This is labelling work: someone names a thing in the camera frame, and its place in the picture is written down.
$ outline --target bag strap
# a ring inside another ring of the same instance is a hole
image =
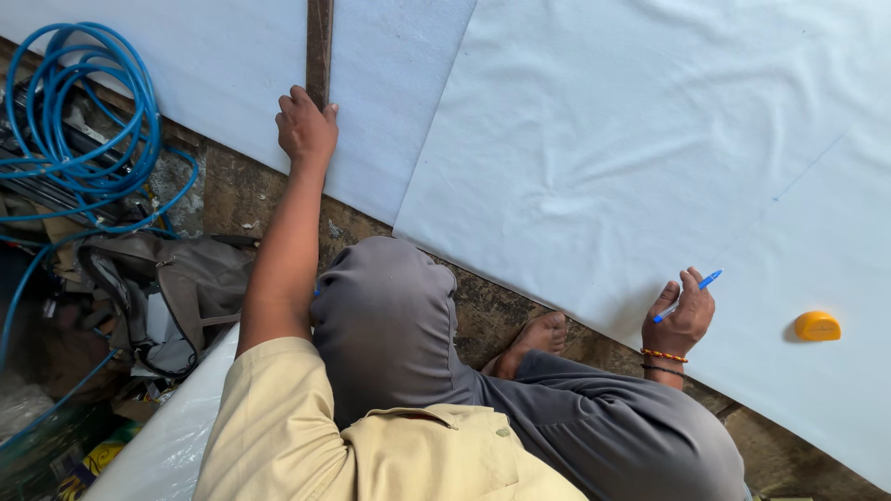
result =
[[[202,318],[198,321],[198,323],[201,325],[201,327],[207,327],[208,325],[229,324],[230,322],[238,322],[239,320],[241,320],[241,312],[234,315],[211,316],[209,318]]]

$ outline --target cable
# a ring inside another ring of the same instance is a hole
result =
[[[16,120],[13,108],[14,99],[12,99],[13,86],[21,57],[28,47],[39,37],[52,31],[55,33],[46,47],[44,60],[35,70],[26,94],[25,114],[32,139],[38,149],[38,152],[32,152],[25,143]],[[95,38],[100,45],[65,46],[69,37],[78,32]],[[61,60],[69,61],[72,56],[79,56],[79,59],[76,59],[77,62],[60,70]],[[111,75],[133,93],[135,112],[128,122],[125,123],[111,112],[99,100],[86,81],[86,77],[95,72]],[[121,126],[122,130],[95,150],[74,157],[62,132],[61,115],[65,97],[77,82],[81,83],[96,106]],[[38,120],[36,94],[41,84],[43,85],[43,105],[40,120]],[[6,96],[6,114],[24,158],[0,160],[0,165],[16,165],[21,169],[15,172],[0,173],[0,179],[45,177],[57,185],[71,190],[77,198],[79,206],[50,214],[4,217],[0,218],[0,223],[82,213],[96,228],[103,231],[130,232],[151,225],[157,218],[165,218],[165,212],[183,197],[198,177],[199,168],[195,159],[176,148],[161,143],[158,104],[155,101],[149,72],[145,68],[142,58],[139,57],[139,53],[116,31],[102,24],[94,22],[57,23],[35,31],[21,43],[12,55],[6,77]],[[148,134],[141,132],[143,123],[148,129]],[[126,142],[128,145],[121,160],[113,166],[100,168],[87,163],[88,160],[98,157],[121,142]],[[136,147],[140,142],[143,143],[143,148],[133,160],[131,170],[124,176],[117,174],[116,171],[135,156]],[[124,198],[130,193],[141,191],[141,186],[148,181],[149,175],[154,170],[155,161],[158,159],[161,149],[180,155],[192,164],[192,174],[189,180],[170,201],[158,207],[141,221],[125,226],[105,225],[101,218],[97,218],[93,214],[93,210]]]

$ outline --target gray clothing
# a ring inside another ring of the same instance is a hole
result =
[[[371,409],[493,407],[530,453],[590,499],[744,498],[730,435],[678,390],[537,350],[514,381],[462,364],[453,345],[454,275],[409,243],[362,240],[319,281],[314,343],[341,429]]]

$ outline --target beige shirt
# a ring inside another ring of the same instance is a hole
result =
[[[235,360],[194,501],[585,500],[490,407],[373,410],[338,433],[311,342],[264,342]]]

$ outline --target dirty floor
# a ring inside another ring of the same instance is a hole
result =
[[[0,84],[5,81],[14,47],[0,38]],[[113,93],[100,96],[124,111],[132,106]],[[69,123],[91,135],[113,134],[108,120],[91,103],[81,99],[78,108],[68,117]],[[164,124],[164,137],[190,153],[201,167],[198,183],[170,213],[179,233],[261,237],[282,196],[286,176],[169,120]],[[188,173],[189,166],[181,159],[162,155],[151,185],[165,199],[165,193],[172,193],[171,186],[182,185]],[[390,235],[390,231],[389,226],[324,197],[319,220],[319,270],[348,245],[372,235]],[[511,343],[528,319],[548,311],[499,285],[437,261],[448,266],[458,280],[455,344],[468,365],[480,368]],[[641,355],[578,323],[570,328],[564,357],[617,374],[642,376],[638,366]],[[891,501],[891,495],[732,399],[692,380],[684,384],[684,391],[724,422],[745,459],[747,483],[766,497]]]

